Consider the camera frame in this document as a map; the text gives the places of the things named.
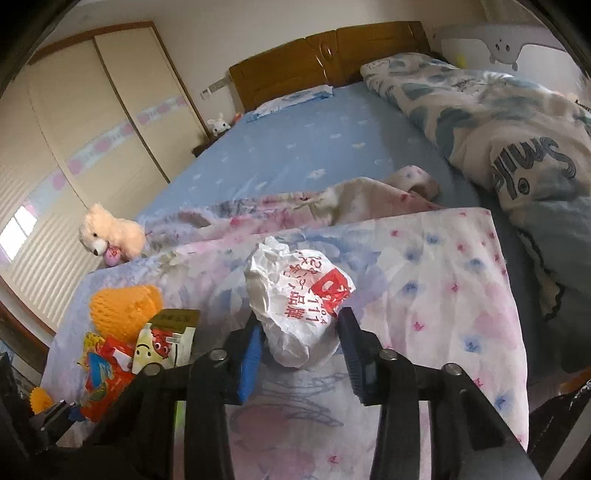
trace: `snack package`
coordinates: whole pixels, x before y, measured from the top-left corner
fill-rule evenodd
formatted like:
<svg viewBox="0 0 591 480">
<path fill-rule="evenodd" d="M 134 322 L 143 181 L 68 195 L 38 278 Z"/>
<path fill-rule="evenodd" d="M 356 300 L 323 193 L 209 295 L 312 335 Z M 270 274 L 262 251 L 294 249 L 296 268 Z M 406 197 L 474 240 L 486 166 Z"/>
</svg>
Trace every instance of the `snack package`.
<svg viewBox="0 0 591 480">
<path fill-rule="evenodd" d="M 99 336 L 90 332 L 87 334 L 88 339 L 96 340 L 96 337 Z M 80 411 L 91 421 L 99 421 L 134 379 L 130 372 L 134 350 L 115 337 L 99 338 L 100 341 L 92 348 L 87 349 L 85 342 L 84 363 L 88 377 Z"/>
<path fill-rule="evenodd" d="M 76 363 L 88 372 L 88 354 L 90 352 L 96 353 L 103 343 L 105 343 L 105 339 L 97 333 L 86 332 L 82 342 L 82 356 Z"/>
<path fill-rule="evenodd" d="M 129 372 L 134 360 L 134 349 L 129 345 L 108 336 L 97 353 L 112 365 L 117 365 L 124 372 Z"/>
<path fill-rule="evenodd" d="M 132 373 L 151 363 L 164 368 L 187 365 L 199 314 L 198 310 L 164 309 L 154 315 L 139 333 Z"/>
<path fill-rule="evenodd" d="M 80 401 L 82 404 L 80 411 L 87 419 L 94 422 L 100 421 L 107 409 L 119 398 L 121 392 L 134 378 L 135 375 L 130 372 L 124 372 L 120 368 L 113 369 L 111 374 L 106 376 L 96 388 L 92 391 L 85 391 Z"/>
</svg>

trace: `white plush bunny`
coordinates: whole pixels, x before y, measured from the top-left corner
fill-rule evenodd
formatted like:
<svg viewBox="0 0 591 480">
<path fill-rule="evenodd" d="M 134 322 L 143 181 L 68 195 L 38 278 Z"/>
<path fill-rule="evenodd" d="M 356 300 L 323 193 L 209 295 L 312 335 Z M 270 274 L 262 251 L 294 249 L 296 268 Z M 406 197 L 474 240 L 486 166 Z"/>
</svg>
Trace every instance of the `white plush bunny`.
<svg viewBox="0 0 591 480">
<path fill-rule="evenodd" d="M 216 137 L 231 129 L 230 124 L 223 119 L 223 113 L 220 113 L 215 120 L 209 119 L 207 124 L 212 126 L 213 135 Z"/>
</svg>

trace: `orange toy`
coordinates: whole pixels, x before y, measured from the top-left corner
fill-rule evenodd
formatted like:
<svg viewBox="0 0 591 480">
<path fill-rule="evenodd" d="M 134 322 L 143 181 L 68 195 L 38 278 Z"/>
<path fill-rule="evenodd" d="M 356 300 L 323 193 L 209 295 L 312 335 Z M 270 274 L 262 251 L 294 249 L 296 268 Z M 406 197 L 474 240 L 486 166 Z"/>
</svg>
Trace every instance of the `orange toy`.
<svg viewBox="0 0 591 480">
<path fill-rule="evenodd" d="M 31 403 L 31 410 L 35 415 L 46 411 L 53 405 L 53 400 L 49 394 L 40 387 L 35 387 L 29 395 L 29 402 Z"/>
<path fill-rule="evenodd" d="M 133 343 L 139 331 L 162 310 L 162 295 L 154 285 L 105 288 L 90 299 L 90 316 L 96 330 L 123 343 Z"/>
</svg>

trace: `teddy bear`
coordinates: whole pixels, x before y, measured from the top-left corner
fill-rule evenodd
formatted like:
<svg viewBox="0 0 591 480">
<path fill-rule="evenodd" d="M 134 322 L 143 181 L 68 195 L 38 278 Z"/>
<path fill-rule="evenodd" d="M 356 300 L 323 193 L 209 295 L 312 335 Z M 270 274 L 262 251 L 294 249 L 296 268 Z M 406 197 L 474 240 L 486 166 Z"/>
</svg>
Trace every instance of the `teddy bear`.
<svg viewBox="0 0 591 480">
<path fill-rule="evenodd" d="M 113 267 L 141 255 L 146 242 L 144 229 L 136 222 L 115 218 L 100 204 L 88 210 L 80 227 L 82 245 Z"/>
<path fill-rule="evenodd" d="M 230 130 L 232 127 L 223 119 L 223 113 L 220 113 L 216 119 L 209 119 L 207 124 L 212 126 L 213 135 L 216 137 L 219 137 L 222 133 L 226 130 Z"/>
</svg>

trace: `bedside table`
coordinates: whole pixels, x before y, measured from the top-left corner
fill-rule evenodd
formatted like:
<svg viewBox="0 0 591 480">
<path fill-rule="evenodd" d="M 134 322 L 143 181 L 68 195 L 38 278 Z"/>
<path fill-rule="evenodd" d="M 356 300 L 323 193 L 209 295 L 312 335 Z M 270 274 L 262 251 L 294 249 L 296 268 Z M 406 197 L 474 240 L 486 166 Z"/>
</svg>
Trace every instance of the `bedside table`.
<svg viewBox="0 0 591 480">
<path fill-rule="evenodd" d="M 194 149 L 192 149 L 191 153 L 195 156 L 195 158 L 197 158 L 199 155 L 201 155 L 203 152 L 205 152 L 209 147 L 211 147 L 215 142 L 217 142 L 220 138 L 222 138 L 226 134 L 226 132 L 228 132 L 228 130 L 226 130 L 225 132 L 222 132 L 217 137 L 207 139 L 207 141 L 205 141 L 201 145 L 198 145 Z"/>
</svg>

